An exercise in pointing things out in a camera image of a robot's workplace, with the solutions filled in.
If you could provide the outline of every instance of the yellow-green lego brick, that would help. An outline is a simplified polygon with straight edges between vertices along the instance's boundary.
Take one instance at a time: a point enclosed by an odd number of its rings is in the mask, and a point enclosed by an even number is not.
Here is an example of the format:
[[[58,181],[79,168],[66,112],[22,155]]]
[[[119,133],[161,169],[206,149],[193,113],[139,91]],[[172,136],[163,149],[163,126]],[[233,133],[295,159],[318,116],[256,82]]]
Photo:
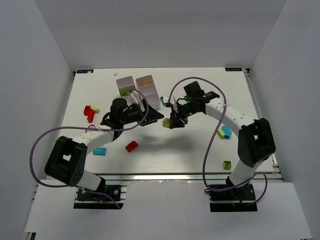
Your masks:
[[[162,121],[162,126],[164,128],[170,128],[170,125],[171,125],[171,119],[170,118],[165,118],[163,121]]]
[[[95,114],[100,113],[100,110],[97,106],[91,106],[90,108],[94,111]]]
[[[219,137],[221,138],[221,139],[223,139],[224,137],[225,137],[225,132],[224,131],[222,131],[222,129],[221,128],[219,128],[218,129],[218,135],[219,135]]]
[[[230,169],[231,168],[231,161],[223,161],[223,168]]]

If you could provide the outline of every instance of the wire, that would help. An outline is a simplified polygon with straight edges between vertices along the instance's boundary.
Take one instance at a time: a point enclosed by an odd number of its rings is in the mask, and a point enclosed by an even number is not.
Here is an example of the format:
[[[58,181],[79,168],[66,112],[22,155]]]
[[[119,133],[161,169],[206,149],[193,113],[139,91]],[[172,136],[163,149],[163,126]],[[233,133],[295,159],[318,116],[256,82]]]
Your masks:
[[[91,191],[91,190],[86,189],[86,188],[85,188],[84,190],[85,190],[88,194],[97,194],[97,195],[105,196],[106,198],[110,199],[111,202],[113,202],[118,209],[121,209],[121,207],[118,205],[118,203],[117,203],[112,197],[110,197],[108,194],[102,193],[102,192],[97,192],[97,191]]]
[[[108,196],[110,196],[111,195],[111,192],[108,194]],[[105,201],[106,199],[107,199],[108,197],[104,197],[103,199],[102,199],[102,201]]]
[[[36,176],[36,173],[35,173],[35,170],[34,170],[34,166],[33,166],[33,157],[34,157],[34,151],[35,151],[35,148],[38,144],[38,142],[47,134],[53,132],[53,131],[56,131],[56,130],[61,130],[61,129],[77,129],[77,130],[92,130],[92,131],[104,131],[104,132],[123,132],[123,131],[129,131],[129,130],[132,130],[136,127],[138,127],[139,125],[141,125],[145,119],[147,118],[148,116],[148,113],[149,113],[149,104],[148,104],[148,101],[146,99],[146,97],[139,91],[139,90],[133,90],[135,92],[137,92],[138,94],[140,94],[143,99],[145,100],[146,102],[146,111],[145,111],[145,115],[144,117],[142,118],[142,120],[140,122],[138,122],[136,125],[132,126],[132,127],[129,127],[129,128],[125,128],[125,129],[98,129],[98,128],[87,128],[87,127],[80,127],[80,126],[59,126],[59,127],[55,127],[55,128],[52,128],[48,131],[45,131],[44,133],[42,133],[36,140],[35,142],[33,143],[32,147],[31,147],[31,151],[30,151],[30,156],[29,156],[29,167],[30,167],[30,171],[31,171],[31,175],[33,176],[34,180],[42,185],[42,186],[45,186],[45,187],[48,187],[48,188],[64,188],[64,187],[68,187],[68,185],[50,185],[50,184],[46,184],[42,181],[39,180],[39,178]]]
[[[241,183],[239,183],[239,184],[236,184],[236,185],[234,185],[234,186],[231,186],[231,187],[226,187],[226,188],[222,188],[222,189],[214,189],[214,188],[211,188],[211,187],[208,185],[207,180],[206,180],[206,163],[207,163],[207,158],[208,158],[208,155],[209,155],[209,151],[210,151],[211,145],[212,145],[212,143],[213,143],[213,141],[214,141],[214,139],[215,139],[215,136],[216,136],[216,134],[217,134],[217,131],[218,131],[218,129],[219,129],[219,127],[220,127],[220,125],[221,125],[221,123],[222,123],[222,121],[223,121],[223,119],[224,119],[224,116],[225,116],[225,114],[226,114],[226,111],[227,111],[227,106],[228,106],[228,105],[227,105],[227,98],[226,98],[226,95],[224,94],[224,92],[220,89],[220,87],[218,87],[218,86],[217,86],[216,84],[214,84],[213,82],[210,82],[209,80],[206,80],[206,79],[204,79],[204,78],[202,78],[202,77],[190,76],[190,77],[186,77],[186,78],[178,81],[178,82],[173,86],[173,88],[172,88],[172,90],[171,90],[171,92],[170,92],[170,95],[169,95],[168,102],[170,102],[170,99],[171,99],[171,97],[172,97],[172,94],[174,93],[175,88],[176,88],[180,83],[182,83],[182,82],[184,82],[184,81],[186,81],[186,80],[189,80],[189,79],[202,80],[202,81],[207,82],[208,84],[214,86],[214,87],[221,93],[222,98],[223,98],[223,102],[224,102],[224,103],[223,103],[223,111],[222,111],[221,117],[220,117],[220,119],[219,119],[218,124],[217,124],[216,127],[215,127],[215,130],[213,131],[212,137],[211,137],[211,139],[210,139],[210,141],[209,141],[209,144],[208,144],[208,147],[207,147],[207,149],[206,149],[206,151],[205,151],[205,155],[204,155],[204,159],[203,159],[203,164],[202,164],[202,179],[203,179],[204,185],[205,185],[210,191],[212,191],[212,192],[225,192],[225,191],[229,191],[229,190],[235,189],[235,188],[237,188],[237,187],[240,187],[240,186],[242,186],[242,185],[250,182],[251,179],[253,179],[257,174],[262,174],[262,175],[264,176],[264,178],[265,178],[264,191],[263,191],[262,195],[261,195],[255,202],[252,202],[251,204],[257,203],[257,202],[260,201],[261,198],[265,195],[265,193],[266,193],[266,191],[267,191],[267,186],[268,186],[267,176],[266,176],[263,172],[256,172],[256,173],[253,174],[252,177],[248,178],[247,180],[245,180],[245,181],[243,181],[243,182],[241,182]]]

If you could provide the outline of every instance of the yellow lego brick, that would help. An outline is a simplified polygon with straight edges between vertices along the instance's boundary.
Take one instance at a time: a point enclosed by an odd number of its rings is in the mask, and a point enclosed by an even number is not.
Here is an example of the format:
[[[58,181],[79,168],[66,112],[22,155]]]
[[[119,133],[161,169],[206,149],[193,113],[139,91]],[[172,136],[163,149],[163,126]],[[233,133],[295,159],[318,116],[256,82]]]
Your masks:
[[[223,139],[225,137],[225,132],[221,128],[218,129],[217,133],[221,139]]]
[[[100,113],[100,110],[97,106],[91,106],[90,108],[94,111],[95,114]]]
[[[164,128],[170,128],[170,125],[171,125],[171,119],[170,118],[165,118],[163,121],[162,121],[162,126]]]

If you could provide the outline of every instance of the white wall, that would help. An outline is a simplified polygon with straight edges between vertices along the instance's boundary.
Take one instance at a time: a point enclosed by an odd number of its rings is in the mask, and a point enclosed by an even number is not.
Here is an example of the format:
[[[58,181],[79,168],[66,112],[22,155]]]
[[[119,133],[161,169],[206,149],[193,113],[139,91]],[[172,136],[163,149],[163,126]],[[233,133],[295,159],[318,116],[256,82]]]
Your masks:
[[[289,0],[251,69],[259,109],[273,130],[312,236],[320,240],[320,1]]]
[[[33,0],[1,0],[0,30],[0,239],[18,240],[36,187],[30,148],[61,123],[73,76]],[[40,177],[53,140],[36,149]]]
[[[72,70],[251,67],[286,0],[35,0]]]

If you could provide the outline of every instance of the red lego brick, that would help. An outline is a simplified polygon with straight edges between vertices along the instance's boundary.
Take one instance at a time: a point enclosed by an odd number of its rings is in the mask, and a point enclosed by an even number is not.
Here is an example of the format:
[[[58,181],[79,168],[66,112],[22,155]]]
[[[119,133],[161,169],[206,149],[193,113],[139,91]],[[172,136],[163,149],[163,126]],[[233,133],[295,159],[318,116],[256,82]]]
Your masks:
[[[88,116],[90,110],[91,110],[91,106],[85,106],[84,111],[83,111],[83,114],[84,114],[85,116]]]
[[[128,151],[128,153],[130,153],[133,149],[135,149],[138,146],[139,144],[136,141],[132,141],[125,147],[125,149]]]
[[[87,115],[87,120],[89,123],[92,123],[94,120],[94,116],[95,116],[95,111],[93,111],[92,109],[89,110],[88,115]]]

